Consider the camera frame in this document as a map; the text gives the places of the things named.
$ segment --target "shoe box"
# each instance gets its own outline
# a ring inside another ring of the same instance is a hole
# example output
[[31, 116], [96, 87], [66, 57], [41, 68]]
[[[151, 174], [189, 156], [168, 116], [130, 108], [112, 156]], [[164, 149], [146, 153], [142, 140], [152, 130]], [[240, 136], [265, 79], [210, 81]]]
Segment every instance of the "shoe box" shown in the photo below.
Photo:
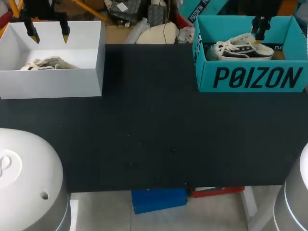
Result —
[[201, 15], [192, 45], [200, 92], [302, 92], [308, 82], [306, 39], [295, 18], [276, 16], [264, 44], [278, 48], [276, 60], [208, 61], [204, 45], [249, 33], [253, 17]]
[[[0, 40], [2, 99], [101, 96], [105, 59], [105, 25], [101, 21], [69, 21], [65, 43], [59, 22], [34, 22], [37, 44], [24, 23], [10, 23]], [[23, 70], [35, 59], [60, 56], [78, 69]]]
[[216, 15], [228, 0], [185, 0], [179, 7], [179, 13], [190, 23], [199, 15]]

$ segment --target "blue box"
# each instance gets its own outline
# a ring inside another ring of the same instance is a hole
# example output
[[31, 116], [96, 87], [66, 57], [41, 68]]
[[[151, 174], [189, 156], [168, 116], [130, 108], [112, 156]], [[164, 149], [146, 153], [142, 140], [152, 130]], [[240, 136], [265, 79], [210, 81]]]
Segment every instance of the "blue box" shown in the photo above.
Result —
[[179, 13], [191, 23], [198, 15], [216, 15], [228, 0], [185, 0], [179, 8]]
[[187, 193], [185, 189], [132, 190], [131, 198], [135, 214], [140, 214], [185, 205]]
[[264, 44], [282, 48], [285, 60], [207, 61], [203, 44], [250, 33], [250, 16], [199, 16], [192, 45], [200, 92], [302, 92], [308, 82], [306, 39], [292, 16], [273, 17]]

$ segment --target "black tabletop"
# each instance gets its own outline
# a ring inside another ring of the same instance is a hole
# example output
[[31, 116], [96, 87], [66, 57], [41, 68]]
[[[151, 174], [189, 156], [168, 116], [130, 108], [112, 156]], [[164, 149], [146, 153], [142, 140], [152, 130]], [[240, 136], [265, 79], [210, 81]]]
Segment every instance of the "black tabletop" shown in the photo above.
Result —
[[58, 153], [70, 192], [282, 184], [304, 93], [199, 93], [191, 45], [107, 45], [103, 96], [1, 100], [0, 127]]

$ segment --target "white box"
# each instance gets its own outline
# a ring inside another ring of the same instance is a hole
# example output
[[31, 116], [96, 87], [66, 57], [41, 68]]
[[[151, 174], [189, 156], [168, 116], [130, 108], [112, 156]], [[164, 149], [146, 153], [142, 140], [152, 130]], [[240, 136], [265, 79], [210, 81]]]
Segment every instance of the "white box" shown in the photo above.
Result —
[[[0, 97], [2, 99], [101, 96], [105, 60], [104, 23], [68, 22], [64, 42], [59, 22], [36, 22], [40, 43], [27, 34], [24, 23], [10, 23], [0, 39]], [[35, 59], [59, 56], [79, 69], [20, 69]]]

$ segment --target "sneaker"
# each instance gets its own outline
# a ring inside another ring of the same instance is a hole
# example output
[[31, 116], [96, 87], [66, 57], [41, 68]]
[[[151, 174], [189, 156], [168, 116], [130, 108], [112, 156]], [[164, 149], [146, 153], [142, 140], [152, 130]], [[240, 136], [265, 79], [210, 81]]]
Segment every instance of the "sneaker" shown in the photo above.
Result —
[[262, 44], [255, 44], [255, 38], [247, 33], [217, 42], [207, 53], [208, 60], [271, 60], [274, 50]]
[[78, 69], [78, 67], [69, 64], [64, 61], [60, 57], [50, 57], [47, 59], [36, 59], [31, 63], [27, 63], [24, 67], [22, 67], [21, 71], [26, 70], [53, 70], [53, 69]]

